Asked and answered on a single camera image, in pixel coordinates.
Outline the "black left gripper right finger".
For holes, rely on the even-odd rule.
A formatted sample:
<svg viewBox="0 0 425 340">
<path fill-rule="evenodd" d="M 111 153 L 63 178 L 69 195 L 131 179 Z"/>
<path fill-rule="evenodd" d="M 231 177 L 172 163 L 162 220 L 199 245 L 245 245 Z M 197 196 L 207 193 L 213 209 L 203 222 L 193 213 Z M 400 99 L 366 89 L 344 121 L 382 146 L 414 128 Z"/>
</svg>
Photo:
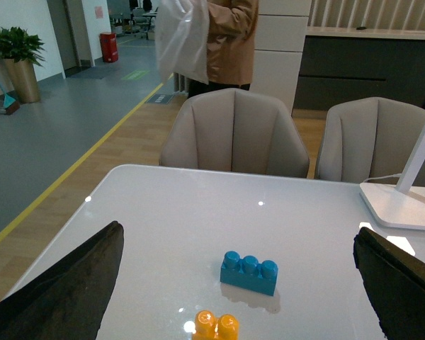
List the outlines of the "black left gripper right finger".
<svg viewBox="0 0 425 340">
<path fill-rule="evenodd" d="M 425 263 L 367 227 L 353 258 L 387 339 L 425 339 Z"/>
</svg>

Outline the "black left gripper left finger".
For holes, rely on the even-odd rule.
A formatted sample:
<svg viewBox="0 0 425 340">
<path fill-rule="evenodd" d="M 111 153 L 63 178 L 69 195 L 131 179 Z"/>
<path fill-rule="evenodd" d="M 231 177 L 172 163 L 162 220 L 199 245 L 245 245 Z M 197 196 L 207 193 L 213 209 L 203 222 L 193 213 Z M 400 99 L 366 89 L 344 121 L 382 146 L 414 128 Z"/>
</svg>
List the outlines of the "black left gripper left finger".
<svg viewBox="0 0 425 340">
<path fill-rule="evenodd" d="M 95 339 L 124 247 L 113 221 L 0 302 L 0 339 Z"/>
</svg>

